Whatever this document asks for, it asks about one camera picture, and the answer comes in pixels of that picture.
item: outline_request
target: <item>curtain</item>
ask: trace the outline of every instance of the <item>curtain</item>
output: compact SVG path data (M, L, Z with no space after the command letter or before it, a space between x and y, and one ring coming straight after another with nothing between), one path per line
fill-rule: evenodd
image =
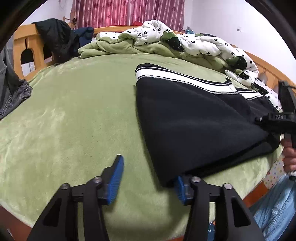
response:
M133 25L159 20L172 30L184 24L184 0L74 0L77 28Z

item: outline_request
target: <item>gray jacket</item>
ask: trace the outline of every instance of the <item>gray jacket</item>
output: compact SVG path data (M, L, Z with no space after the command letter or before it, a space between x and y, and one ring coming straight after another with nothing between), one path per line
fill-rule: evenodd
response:
M31 96L33 88L13 68L13 36L0 54L0 120Z

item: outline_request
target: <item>wooden bed frame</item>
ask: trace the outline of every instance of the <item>wooden bed frame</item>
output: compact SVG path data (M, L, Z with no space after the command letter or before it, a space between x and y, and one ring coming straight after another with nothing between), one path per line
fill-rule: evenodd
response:
M138 26L110 26L110 27L103 27L103 28L95 28L94 29L94 36L102 31L109 31L109 32L123 32L127 29L134 28ZM23 79L25 78L27 81L30 81L34 75L41 69L53 65L54 64L54 57L53 60L49 63L44 62L44 54L43 54L43 47L44 42L41 36L38 34L38 31L35 27L35 24L30 25L22 25L20 26L15 34L14 34L14 69L18 76ZM21 54L25 49L30 49L33 53L33 59L35 64L35 70L29 73L28 75L24 76L21 67ZM267 85L270 88L274 88L278 85L279 80L285 80L290 85L295 84L282 72L280 72L277 68L272 66L271 64L267 63L263 59L246 52L250 58L256 63L259 73L264 73L268 80ZM262 197L268 189L264 186L263 182L261 182L255 189L252 191L245 199L245 204L249 207L253 203L255 203L260 197ZM24 223L16 219L6 210L1 208L0 206L0 224L1 222L7 228L10 228L13 231L14 236L16 236L17 241L25 241L27 235L29 234L31 228L26 226ZM174 241L182 241L183 237L175 239Z
M108 32L123 32L127 29L139 27L139 26L110 26L110 27L103 27L103 28L95 28L94 29L94 36L99 32L108 31ZM174 31L176 34L183 34L181 32ZM43 47L44 42L39 35L35 24L29 25L22 25L20 26L15 34L14 34L14 68L15 72L18 76L23 79L30 81L34 75L41 69L53 65L54 58L51 62L45 63L44 62L44 55L43 55ZM22 52L25 49L30 49L33 53L34 58L34 65L35 70L29 73L28 75L24 76L21 67L20 57ZM291 81L285 74L280 72L277 68L272 66L271 64L267 63L263 59L246 52L250 58L256 63L259 73L264 73L268 80L267 85L273 89L275 86L278 85L279 80L286 80L290 85L295 85L293 81Z

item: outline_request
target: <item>white wall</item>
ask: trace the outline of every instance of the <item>white wall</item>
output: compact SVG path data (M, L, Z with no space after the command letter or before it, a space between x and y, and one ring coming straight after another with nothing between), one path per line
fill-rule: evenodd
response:
M296 60L290 49L250 4L244 0L191 1L185 1L184 16L191 17L191 21L188 18L184 21L185 28L188 25L196 33L216 35L264 59L296 83ZM241 32L237 31L238 27L242 28Z
M70 16L72 2L73 0L48 0L44 4L42 4L38 9L36 9L22 23L22 25L31 24L37 21L43 21L48 18L56 18L63 20L63 16Z

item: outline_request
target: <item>green bed sheet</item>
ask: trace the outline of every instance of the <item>green bed sheet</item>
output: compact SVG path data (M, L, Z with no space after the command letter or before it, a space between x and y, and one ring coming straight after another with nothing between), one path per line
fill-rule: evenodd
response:
M144 53L74 58L43 69L30 82L32 96L0 122L4 208L33 226L62 183L83 184L121 154L125 170L119 193L104 208L110 240L168 240L184 234L189 207L172 189L159 185L137 118L134 72L142 63L211 81L224 82L226 77L181 59ZM279 148L205 180L231 183L243 198L280 152Z

